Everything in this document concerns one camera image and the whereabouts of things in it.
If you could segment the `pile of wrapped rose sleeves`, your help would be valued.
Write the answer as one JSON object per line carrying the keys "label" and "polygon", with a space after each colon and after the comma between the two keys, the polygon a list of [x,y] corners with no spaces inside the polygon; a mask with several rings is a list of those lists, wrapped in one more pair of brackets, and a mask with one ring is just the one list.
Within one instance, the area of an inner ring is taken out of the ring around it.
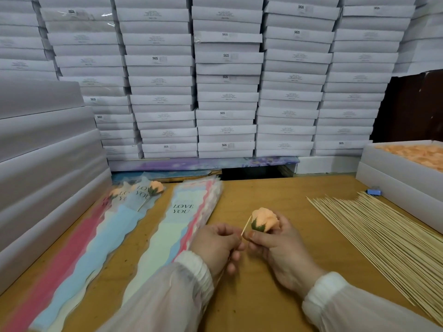
{"label": "pile of wrapped rose sleeves", "polygon": [[150,182],[145,175],[124,182],[118,197],[107,197],[80,223],[1,332],[61,332],[108,256],[160,197],[148,194]]}

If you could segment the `open white box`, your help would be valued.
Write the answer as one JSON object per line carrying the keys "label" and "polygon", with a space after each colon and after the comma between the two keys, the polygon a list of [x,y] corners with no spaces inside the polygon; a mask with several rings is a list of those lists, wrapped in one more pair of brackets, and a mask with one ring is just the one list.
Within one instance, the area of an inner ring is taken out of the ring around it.
{"label": "open white box", "polygon": [[443,142],[432,140],[371,143],[364,147],[361,162],[439,201],[443,201],[443,173],[375,148],[377,145],[421,144],[443,146]]}

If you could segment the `stack of empty pastel sleeves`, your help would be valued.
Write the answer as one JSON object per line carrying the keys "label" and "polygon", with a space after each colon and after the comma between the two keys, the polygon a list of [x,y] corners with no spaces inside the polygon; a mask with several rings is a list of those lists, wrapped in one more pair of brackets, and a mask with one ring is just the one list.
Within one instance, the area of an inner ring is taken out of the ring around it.
{"label": "stack of empty pastel sleeves", "polygon": [[122,304],[159,269],[189,249],[196,232],[208,222],[223,190],[220,178],[211,176],[176,185],[163,219],[141,255],[135,276],[125,289]]}

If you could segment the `person's left hand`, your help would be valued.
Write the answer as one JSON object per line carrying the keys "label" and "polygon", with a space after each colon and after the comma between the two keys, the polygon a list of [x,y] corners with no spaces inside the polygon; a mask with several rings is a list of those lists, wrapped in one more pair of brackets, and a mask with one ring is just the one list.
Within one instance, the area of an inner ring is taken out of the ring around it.
{"label": "person's left hand", "polygon": [[236,264],[243,251],[221,249],[218,245],[218,228],[236,227],[225,223],[205,225],[197,231],[189,248],[206,264],[214,281],[218,280],[223,272],[231,275],[236,273]]}

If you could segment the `person's right forearm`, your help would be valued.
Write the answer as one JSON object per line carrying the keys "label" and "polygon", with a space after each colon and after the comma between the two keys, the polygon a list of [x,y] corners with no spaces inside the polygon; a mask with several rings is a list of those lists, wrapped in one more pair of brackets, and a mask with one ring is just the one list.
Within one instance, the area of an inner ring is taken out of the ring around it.
{"label": "person's right forearm", "polygon": [[336,272],[316,281],[302,310],[320,332],[443,332],[430,320],[349,284]]}

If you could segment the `closed white box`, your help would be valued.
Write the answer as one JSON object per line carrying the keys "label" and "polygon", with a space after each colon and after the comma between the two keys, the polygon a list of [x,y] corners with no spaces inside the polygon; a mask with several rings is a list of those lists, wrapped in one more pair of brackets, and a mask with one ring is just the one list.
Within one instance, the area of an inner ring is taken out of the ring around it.
{"label": "closed white box", "polygon": [[378,186],[385,199],[443,234],[443,201],[439,201],[363,162],[358,165],[356,179],[368,187]]}

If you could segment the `pile of bamboo skewers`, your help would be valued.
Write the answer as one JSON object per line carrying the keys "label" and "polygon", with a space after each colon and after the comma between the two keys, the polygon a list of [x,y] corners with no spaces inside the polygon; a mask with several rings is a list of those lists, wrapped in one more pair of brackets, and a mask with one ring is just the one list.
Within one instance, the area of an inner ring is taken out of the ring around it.
{"label": "pile of bamboo skewers", "polygon": [[359,192],[307,200],[398,290],[443,327],[443,236]]}

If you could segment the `dark brown board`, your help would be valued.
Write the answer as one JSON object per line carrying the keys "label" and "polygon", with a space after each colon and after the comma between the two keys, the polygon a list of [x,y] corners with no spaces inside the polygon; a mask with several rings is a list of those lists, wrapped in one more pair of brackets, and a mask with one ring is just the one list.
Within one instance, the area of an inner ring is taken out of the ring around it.
{"label": "dark brown board", "polygon": [[391,78],[370,139],[443,142],[443,69]]}

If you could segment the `person's right hand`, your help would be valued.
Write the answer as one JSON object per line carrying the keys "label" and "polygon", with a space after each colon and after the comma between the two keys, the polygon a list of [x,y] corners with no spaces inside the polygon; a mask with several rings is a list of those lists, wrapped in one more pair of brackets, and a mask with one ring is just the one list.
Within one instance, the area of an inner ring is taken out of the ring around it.
{"label": "person's right hand", "polygon": [[317,280],[327,272],[314,261],[290,220],[279,212],[274,213],[280,221],[280,229],[268,233],[276,235],[276,247],[257,246],[248,240],[247,233],[248,248],[263,257],[284,288],[304,299]]}

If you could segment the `stack of large white boxes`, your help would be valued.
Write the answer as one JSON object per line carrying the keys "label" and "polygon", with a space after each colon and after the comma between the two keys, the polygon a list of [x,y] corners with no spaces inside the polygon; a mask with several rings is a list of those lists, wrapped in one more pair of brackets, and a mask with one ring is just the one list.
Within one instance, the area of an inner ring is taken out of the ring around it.
{"label": "stack of large white boxes", "polygon": [[0,78],[0,295],[110,186],[78,83]]}

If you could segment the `wall of white flat boxes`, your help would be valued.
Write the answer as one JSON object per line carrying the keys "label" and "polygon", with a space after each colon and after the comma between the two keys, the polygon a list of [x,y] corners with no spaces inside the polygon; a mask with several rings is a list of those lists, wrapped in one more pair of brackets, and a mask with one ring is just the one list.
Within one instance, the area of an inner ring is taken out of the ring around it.
{"label": "wall of white flat boxes", "polygon": [[360,157],[443,0],[0,0],[0,77],[75,83],[109,163]]}

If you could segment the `person's left forearm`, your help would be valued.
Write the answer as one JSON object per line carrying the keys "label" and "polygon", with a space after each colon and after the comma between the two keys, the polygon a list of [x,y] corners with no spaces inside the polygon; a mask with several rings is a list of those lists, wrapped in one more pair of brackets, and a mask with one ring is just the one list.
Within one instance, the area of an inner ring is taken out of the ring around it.
{"label": "person's left forearm", "polygon": [[184,251],[96,332],[197,332],[213,292],[207,265],[200,256]]}

